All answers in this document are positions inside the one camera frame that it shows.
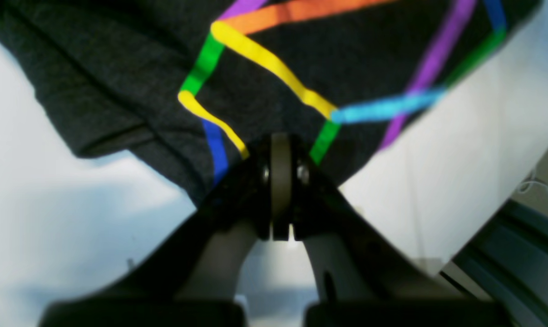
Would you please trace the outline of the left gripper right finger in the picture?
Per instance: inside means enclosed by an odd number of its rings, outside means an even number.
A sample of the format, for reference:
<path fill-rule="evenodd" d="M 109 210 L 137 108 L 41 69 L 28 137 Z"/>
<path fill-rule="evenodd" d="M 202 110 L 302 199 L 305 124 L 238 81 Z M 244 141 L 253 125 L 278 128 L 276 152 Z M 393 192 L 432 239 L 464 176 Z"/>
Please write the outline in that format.
<path fill-rule="evenodd" d="M 301 146 L 292 148 L 294 237 L 319 301 L 306 327 L 510 327 L 497 302 L 468 297 L 419 270 L 361 217 Z"/>

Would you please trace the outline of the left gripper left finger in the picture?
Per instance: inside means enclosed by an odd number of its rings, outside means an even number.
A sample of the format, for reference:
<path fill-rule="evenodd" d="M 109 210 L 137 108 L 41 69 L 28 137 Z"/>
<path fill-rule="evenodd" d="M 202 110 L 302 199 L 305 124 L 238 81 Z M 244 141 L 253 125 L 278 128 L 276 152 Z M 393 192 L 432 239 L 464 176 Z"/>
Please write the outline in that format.
<path fill-rule="evenodd" d="M 270 235 L 269 150 L 231 168 L 151 255 L 113 283 L 54 302 L 41 327 L 245 327 L 242 265 Z"/>

